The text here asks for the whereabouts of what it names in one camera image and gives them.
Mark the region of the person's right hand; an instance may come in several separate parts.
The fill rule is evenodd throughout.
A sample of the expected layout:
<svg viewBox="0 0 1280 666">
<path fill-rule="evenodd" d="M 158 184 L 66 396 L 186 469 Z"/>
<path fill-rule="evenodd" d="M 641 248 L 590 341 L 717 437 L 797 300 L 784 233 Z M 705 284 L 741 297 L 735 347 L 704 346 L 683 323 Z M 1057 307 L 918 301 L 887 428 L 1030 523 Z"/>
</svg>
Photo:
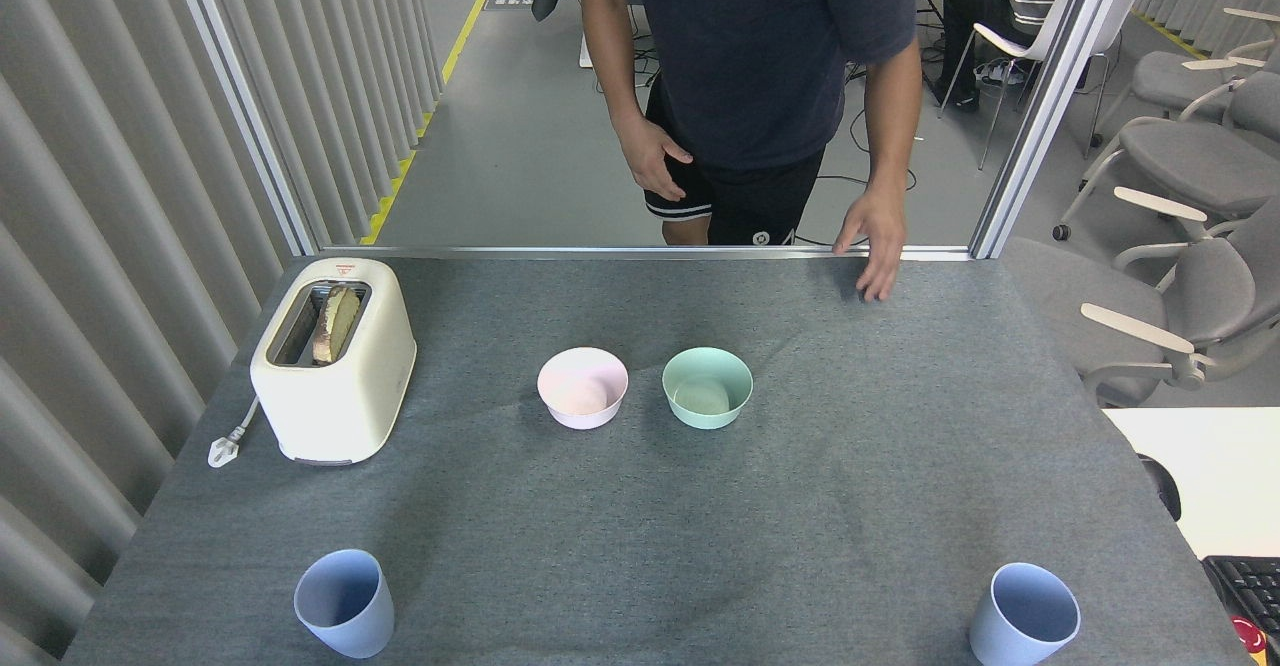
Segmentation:
<svg viewBox="0 0 1280 666">
<path fill-rule="evenodd" d="M 648 192 L 668 201 L 684 200 L 686 192 L 675 183 L 667 159 L 689 165 L 692 155 L 671 136 L 643 115 L 632 114 L 614 124 L 620 146 L 635 182 Z"/>
</svg>

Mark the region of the person's left hand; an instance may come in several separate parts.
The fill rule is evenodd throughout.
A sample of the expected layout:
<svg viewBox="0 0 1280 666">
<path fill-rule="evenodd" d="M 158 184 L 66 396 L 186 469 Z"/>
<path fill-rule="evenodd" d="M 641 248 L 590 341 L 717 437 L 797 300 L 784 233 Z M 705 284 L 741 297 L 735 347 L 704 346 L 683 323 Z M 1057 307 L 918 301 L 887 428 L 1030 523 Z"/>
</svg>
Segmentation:
<svg viewBox="0 0 1280 666">
<path fill-rule="evenodd" d="M 846 211 L 831 252 L 846 254 L 859 237 L 867 238 L 869 254 L 855 289 L 867 301 L 887 300 L 899 277 L 908 237 L 902 191 L 868 188 Z"/>
</svg>

